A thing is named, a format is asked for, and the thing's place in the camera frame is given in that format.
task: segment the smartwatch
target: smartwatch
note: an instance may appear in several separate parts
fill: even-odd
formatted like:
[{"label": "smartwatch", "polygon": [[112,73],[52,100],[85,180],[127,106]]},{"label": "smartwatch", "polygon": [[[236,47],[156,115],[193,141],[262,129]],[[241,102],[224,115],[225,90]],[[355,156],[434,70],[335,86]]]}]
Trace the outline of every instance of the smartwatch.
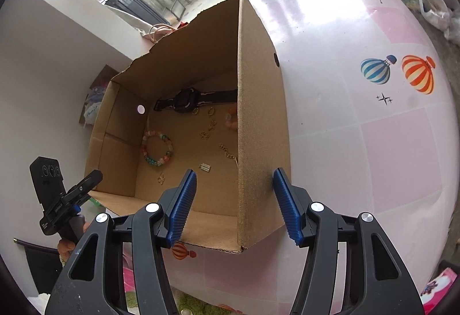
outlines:
[{"label": "smartwatch", "polygon": [[188,113],[196,107],[211,103],[235,103],[238,98],[238,89],[232,91],[204,92],[195,88],[182,89],[174,98],[157,100],[155,111],[174,109],[178,113]]}]

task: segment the metal bolt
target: metal bolt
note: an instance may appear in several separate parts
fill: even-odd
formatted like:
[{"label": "metal bolt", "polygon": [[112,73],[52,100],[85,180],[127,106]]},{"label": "metal bolt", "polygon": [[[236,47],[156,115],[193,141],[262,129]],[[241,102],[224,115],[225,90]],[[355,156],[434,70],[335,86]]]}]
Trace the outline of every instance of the metal bolt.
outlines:
[{"label": "metal bolt", "polygon": [[104,223],[108,218],[109,216],[105,212],[103,212],[99,214],[98,216],[96,216],[96,222]]},{"label": "metal bolt", "polygon": [[361,215],[361,219],[364,220],[365,222],[371,222],[373,221],[373,216],[372,214],[369,214],[368,212],[364,212]]},{"label": "metal bolt", "polygon": [[324,210],[324,205],[319,202],[314,202],[311,204],[311,209],[316,212],[321,212]]},{"label": "metal bolt", "polygon": [[145,210],[147,212],[157,212],[159,209],[160,209],[160,205],[158,205],[158,204],[148,204],[145,207]]}]

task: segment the round hole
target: round hole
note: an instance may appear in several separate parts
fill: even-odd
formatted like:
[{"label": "round hole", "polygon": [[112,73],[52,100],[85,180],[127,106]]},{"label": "round hole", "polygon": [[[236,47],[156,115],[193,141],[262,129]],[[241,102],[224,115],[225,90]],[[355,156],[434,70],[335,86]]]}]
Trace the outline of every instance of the round hole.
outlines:
[{"label": "round hole", "polygon": [[273,58],[275,59],[275,64],[277,64],[277,66],[279,67],[280,66],[280,61],[278,59],[278,56],[276,53],[273,53]]}]

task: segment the beaded bracelet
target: beaded bracelet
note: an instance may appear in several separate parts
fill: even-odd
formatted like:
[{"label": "beaded bracelet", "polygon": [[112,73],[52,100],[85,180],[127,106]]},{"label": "beaded bracelet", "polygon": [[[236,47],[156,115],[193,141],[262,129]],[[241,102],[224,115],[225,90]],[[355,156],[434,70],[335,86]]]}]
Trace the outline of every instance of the beaded bracelet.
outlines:
[{"label": "beaded bracelet", "polygon": [[[166,155],[160,158],[159,160],[155,160],[151,158],[149,156],[149,153],[147,152],[147,140],[149,139],[150,136],[158,136],[160,139],[162,139],[165,142],[165,144],[168,147],[168,151],[166,152]],[[169,161],[169,159],[171,159],[171,156],[173,155],[173,143],[171,142],[168,136],[162,134],[159,131],[146,131],[144,133],[144,136],[142,137],[141,151],[148,164],[159,167],[162,164],[165,164],[165,162]]]}]

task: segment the gold chain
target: gold chain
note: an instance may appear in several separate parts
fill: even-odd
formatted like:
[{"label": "gold chain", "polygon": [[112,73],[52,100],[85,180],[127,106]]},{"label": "gold chain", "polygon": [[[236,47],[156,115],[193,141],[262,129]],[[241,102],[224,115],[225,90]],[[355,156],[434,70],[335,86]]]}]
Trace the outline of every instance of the gold chain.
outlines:
[{"label": "gold chain", "polygon": [[230,154],[228,149],[224,146],[223,143],[220,143],[219,147],[225,152],[225,156],[227,158],[230,158],[231,160],[234,160],[236,162],[236,165],[238,166],[238,159],[236,158],[236,156],[234,156],[233,154]]}]

